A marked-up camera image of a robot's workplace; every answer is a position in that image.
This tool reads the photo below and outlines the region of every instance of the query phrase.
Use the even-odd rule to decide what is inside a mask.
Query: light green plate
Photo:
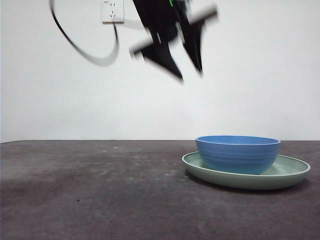
[[[273,165],[259,175],[217,171],[207,167],[198,152],[182,157],[186,169],[206,182],[237,189],[272,190],[293,186],[304,179],[311,169],[302,160],[278,155]]]

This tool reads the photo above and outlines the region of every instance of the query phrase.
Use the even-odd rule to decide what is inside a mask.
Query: wall socket
[[[101,3],[101,21],[103,24],[124,23],[124,0],[104,0]]]

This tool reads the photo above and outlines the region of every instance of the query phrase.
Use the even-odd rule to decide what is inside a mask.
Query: bowl
[[[200,136],[196,146],[204,163],[213,170],[260,174],[276,160],[280,141],[261,136]]]

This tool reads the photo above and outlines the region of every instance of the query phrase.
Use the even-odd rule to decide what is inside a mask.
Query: tabletop
[[[295,186],[241,190],[204,182],[188,140],[1,144],[4,240],[318,240],[320,141],[283,141],[311,165]]]

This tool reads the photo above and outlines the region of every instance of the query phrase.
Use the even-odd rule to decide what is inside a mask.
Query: cable
[[[95,57],[92,56],[88,53],[86,53],[85,51],[83,51],[80,47],[78,47],[66,34],[66,32],[64,31],[64,29],[62,28],[62,26],[60,25],[57,17],[56,17],[56,13],[55,13],[55,0],[49,0],[49,5],[50,5],[50,10],[51,10],[51,14],[53,17],[53,20],[55,22],[55,24],[57,25],[57,27],[59,28],[59,30],[61,31],[61,33],[63,34],[63,36],[67,39],[67,41],[74,47],[74,49],[81,54],[85,59],[87,59],[89,62],[101,66],[101,67],[106,67],[106,66],[110,66],[111,64],[113,64],[118,56],[119,53],[119,37],[118,37],[118,31],[117,31],[117,27],[115,24],[113,24],[113,29],[114,29],[114,36],[115,36],[115,43],[114,43],[114,47],[112,52],[106,56],[106,57]]]

